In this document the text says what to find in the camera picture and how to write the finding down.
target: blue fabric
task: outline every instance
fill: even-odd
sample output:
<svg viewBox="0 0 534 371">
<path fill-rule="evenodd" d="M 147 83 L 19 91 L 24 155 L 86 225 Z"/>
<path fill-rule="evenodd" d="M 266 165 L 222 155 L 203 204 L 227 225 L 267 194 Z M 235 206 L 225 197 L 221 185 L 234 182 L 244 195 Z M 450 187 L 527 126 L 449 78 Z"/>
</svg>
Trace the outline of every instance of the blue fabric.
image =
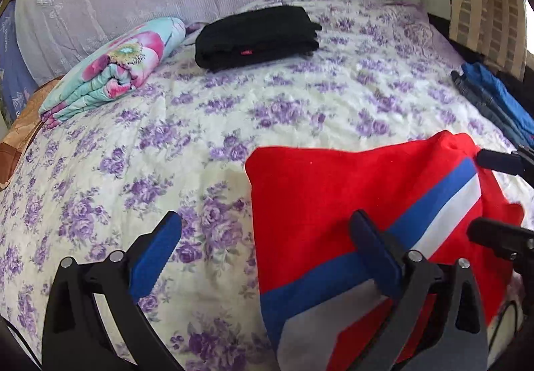
<svg viewBox="0 0 534 371">
<path fill-rule="evenodd" d="M 130 295 L 135 303 L 150 294 L 161 271 L 182 236 L 182 218 L 169 211 L 158 225 L 158 232 L 130 273 Z"/>
<path fill-rule="evenodd" d="M 378 287 L 378 290 L 393 300 L 402 295 L 402 267 L 389 253 L 384 234 L 376 229 L 360 211 L 349 222 L 350 238 L 358 248 L 362 263 Z"/>
<path fill-rule="evenodd" d="M 31 77 L 17 45 L 15 1 L 9 2 L 0 15 L 2 49 L 0 49 L 0 86 L 4 104 L 14 121 L 26 107 L 37 83 Z"/>
<path fill-rule="evenodd" d="M 495 103 L 514 121 L 523 137 L 528 141 L 527 146 L 534 147 L 534 119 L 506 90 L 503 82 L 481 63 L 475 65 L 464 63 L 462 68 L 467 78 L 487 90 Z"/>
<path fill-rule="evenodd" d="M 491 94 L 483 87 L 474 84 L 470 79 L 457 78 L 455 86 L 458 91 L 478 109 L 480 114 L 491 121 L 500 129 L 506 139 L 508 139 L 515 147 L 523 145 L 530 146 L 528 140 L 523 136 L 523 132 L 518 128 L 511 117 L 497 105 Z"/>
<path fill-rule="evenodd" d="M 388 232 L 397 238 L 402 247 L 411 249 L 423 237 L 437 213 L 475 174 L 473 162 L 466 158 L 399 217 Z M 287 319 L 368 279 L 370 276 L 362 259 L 357 252 L 351 252 L 315 267 L 295 282 L 261 294 L 263 321 L 274 351 L 278 350 Z"/>
</svg>

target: red white blue cloth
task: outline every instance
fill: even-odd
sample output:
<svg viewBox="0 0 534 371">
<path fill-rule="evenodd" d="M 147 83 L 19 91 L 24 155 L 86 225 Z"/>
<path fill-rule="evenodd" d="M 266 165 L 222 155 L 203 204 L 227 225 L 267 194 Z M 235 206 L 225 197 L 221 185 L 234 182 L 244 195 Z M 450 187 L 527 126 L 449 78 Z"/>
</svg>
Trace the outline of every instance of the red white blue cloth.
<svg viewBox="0 0 534 371">
<path fill-rule="evenodd" d="M 270 147 L 250 156 L 261 310 L 282 371 L 346 370 L 389 313 L 349 238 L 360 208 L 430 261 L 468 258 L 491 321 L 512 267 L 469 242 L 466 228 L 479 216 L 520 225 L 523 209 L 476 166 L 478 150 L 467 134 L 444 131 L 361 153 Z M 401 359 L 431 308 L 429 298 Z"/>
</svg>

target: denim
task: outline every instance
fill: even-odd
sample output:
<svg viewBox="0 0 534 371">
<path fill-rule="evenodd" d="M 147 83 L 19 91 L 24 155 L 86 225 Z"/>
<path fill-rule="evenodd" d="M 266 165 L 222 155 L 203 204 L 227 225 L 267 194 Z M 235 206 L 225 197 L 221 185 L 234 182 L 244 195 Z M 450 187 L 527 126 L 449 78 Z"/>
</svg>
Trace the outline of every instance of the denim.
<svg viewBox="0 0 534 371">
<path fill-rule="evenodd" d="M 478 109 L 480 115 L 495 124 L 515 147 L 530 146 L 514 121 L 504 113 L 486 90 L 461 77 L 454 83 L 458 91 Z"/>
<path fill-rule="evenodd" d="M 494 103 L 514 121 L 523 137 L 529 141 L 526 146 L 532 146 L 534 143 L 534 120 L 507 91 L 503 82 L 480 63 L 476 63 L 475 65 L 464 63 L 462 68 L 467 78 L 472 83 L 486 90 L 490 94 L 490 97 L 493 98 Z"/>
</svg>

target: brown cloth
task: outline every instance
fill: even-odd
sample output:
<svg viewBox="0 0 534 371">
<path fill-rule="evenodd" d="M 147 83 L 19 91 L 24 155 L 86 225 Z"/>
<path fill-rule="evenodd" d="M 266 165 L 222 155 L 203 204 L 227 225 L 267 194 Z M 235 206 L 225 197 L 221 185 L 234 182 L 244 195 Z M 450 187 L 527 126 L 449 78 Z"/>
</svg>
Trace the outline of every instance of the brown cloth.
<svg viewBox="0 0 534 371">
<path fill-rule="evenodd" d="M 0 143 L 0 190 L 9 185 L 20 158 L 43 125 L 39 117 L 39 108 L 46 96 L 60 80 L 61 77 L 56 78 L 34 92 L 28 100 L 26 108 L 15 120 Z"/>
</svg>

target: black clamp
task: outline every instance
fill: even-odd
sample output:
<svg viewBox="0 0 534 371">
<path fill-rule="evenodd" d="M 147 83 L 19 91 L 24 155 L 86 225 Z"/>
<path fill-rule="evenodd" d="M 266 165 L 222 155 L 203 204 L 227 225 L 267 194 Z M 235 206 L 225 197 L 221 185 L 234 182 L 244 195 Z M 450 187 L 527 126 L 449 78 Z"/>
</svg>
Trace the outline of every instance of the black clamp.
<svg viewBox="0 0 534 371">
<path fill-rule="evenodd" d="M 534 188 L 534 150 L 531 148 L 521 146 L 511 154 L 480 150 L 476 162 L 484 169 L 518 175 Z"/>
<path fill-rule="evenodd" d="M 184 371 L 137 305 L 148 295 L 182 234 L 169 212 L 150 233 L 104 261 L 78 264 L 63 258 L 46 307 L 44 371 Z M 137 365 L 117 356 L 94 299 L 103 294 Z"/>
<path fill-rule="evenodd" d="M 493 171 L 522 177 L 534 187 L 534 151 L 519 147 L 511 154 L 480 150 L 479 166 Z M 524 321 L 519 333 L 490 367 L 490 371 L 522 371 L 534 363 L 534 232 L 491 219 L 478 218 L 469 225 L 469 240 L 493 250 L 499 257 L 512 262 L 521 274 L 525 297 L 522 301 Z"/>
<path fill-rule="evenodd" d="M 485 371 L 488 341 L 469 261 L 434 264 L 417 250 L 403 252 L 363 211 L 352 215 L 350 232 L 378 288 L 393 299 L 393 309 L 349 371 Z M 428 294 L 437 299 L 416 353 L 396 364 Z"/>
</svg>

